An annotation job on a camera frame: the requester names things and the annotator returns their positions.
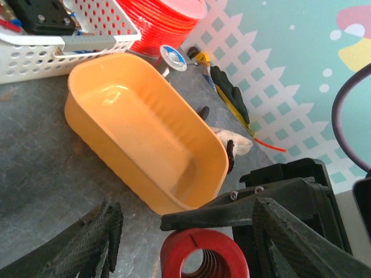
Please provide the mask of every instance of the white plastic basket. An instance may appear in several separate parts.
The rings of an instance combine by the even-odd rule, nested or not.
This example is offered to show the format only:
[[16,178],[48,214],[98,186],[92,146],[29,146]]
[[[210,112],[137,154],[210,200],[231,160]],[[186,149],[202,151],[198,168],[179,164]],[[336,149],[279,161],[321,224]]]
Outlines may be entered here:
[[[94,36],[35,36],[0,27],[0,84],[64,75],[103,54],[124,52],[141,38],[115,0],[64,0]],[[80,50],[99,50],[76,54]]]

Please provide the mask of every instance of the red coiled hose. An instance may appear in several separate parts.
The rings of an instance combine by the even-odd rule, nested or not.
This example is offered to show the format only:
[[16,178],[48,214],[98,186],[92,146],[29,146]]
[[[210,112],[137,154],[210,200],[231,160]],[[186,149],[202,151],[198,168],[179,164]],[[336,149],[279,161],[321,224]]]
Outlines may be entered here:
[[117,0],[135,26],[140,30],[142,39],[134,43],[131,50],[151,57],[159,57],[161,45],[170,45],[177,49],[196,27],[200,18],[192,18],[181,12],[182,5],[198,5],[198,10],[205,10],[203,0],[168,0],[179,7],[171,8],[163,0]]

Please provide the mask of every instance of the screw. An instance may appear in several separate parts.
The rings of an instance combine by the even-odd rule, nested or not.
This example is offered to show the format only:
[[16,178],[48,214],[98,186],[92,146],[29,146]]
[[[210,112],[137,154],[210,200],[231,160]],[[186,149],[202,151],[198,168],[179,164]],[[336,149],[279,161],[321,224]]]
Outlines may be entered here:
[[237,192],[237,191],[232,191],[232,192],[230,193],[230,198],[231,198],[231,200],[232,200],[233,202],[236,201],[237,198],[238,198],[238,192]]
[[187,64],[187,65],[195,65],[196,67],[199,66],[199,64],[198,64],[197,62],[195,62],[195,63],[191,62],[191,63],[189,63],[189,64]]
[[264,187],[262,187],[262,186],[257,186],[257,187],[255,187],[254,192],[255,192],[255,194],[257,194],[257,193],[259,193],[259,192],[261,192],[261,191],[263,191],[263,190],[264,190]]
[[40,20],[40,21],[45,21],[45,17],[42,15],[42,14],[39,14],[37,16],[37,18]]
[[69,25],[71,23],[71,20],[69,20],[68,18],[65,17],[63,19],[63,22],[64,22],[65,25]]

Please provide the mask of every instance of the gray table surface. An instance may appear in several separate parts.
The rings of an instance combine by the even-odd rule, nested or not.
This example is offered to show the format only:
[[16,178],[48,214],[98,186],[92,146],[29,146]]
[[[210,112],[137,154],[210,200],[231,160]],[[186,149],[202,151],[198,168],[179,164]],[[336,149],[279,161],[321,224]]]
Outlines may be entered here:
[[[198,68],[173,74],[169,81],[194,109],[210,107],[210,126],[249,137]],[[159,251],[168,235],[159,230],[160,216],[69,128],[67,90],[67,76],[0,85],[0,268],[112,198],[121,204],[124,223],[111,277],[160,277]],[[243,188],[241,175],[269,164],[254,144],[237,157],[221,192]]]

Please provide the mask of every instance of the yellow plastic container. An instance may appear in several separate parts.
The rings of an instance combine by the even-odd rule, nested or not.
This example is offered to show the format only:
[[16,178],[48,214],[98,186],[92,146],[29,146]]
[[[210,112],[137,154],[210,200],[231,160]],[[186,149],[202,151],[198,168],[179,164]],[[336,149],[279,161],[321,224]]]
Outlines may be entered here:
[[70,127],[156,213],[217,196],[228,167],[222,143],[149,63],[98,58],[75,67],[68,87]]

